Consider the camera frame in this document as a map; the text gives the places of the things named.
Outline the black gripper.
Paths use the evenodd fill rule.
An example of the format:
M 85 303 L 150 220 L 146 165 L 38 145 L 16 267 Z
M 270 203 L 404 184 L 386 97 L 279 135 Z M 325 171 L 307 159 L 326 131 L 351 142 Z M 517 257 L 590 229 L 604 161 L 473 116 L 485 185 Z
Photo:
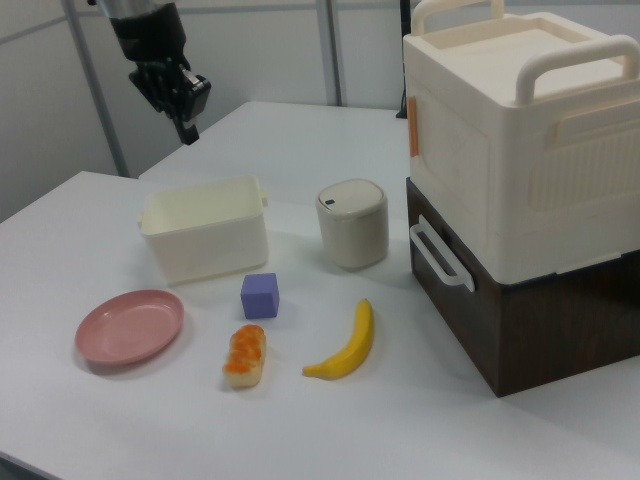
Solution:
M 199 139 L 196 119 L 204 111 L 211 84 L 190 71 L 176 4 L 129 6 L 135 10 L 110 19 L 125 58 L 136 66 L 129 79 L 157 112 L 173 120 L 181 142 L 191 145 Z

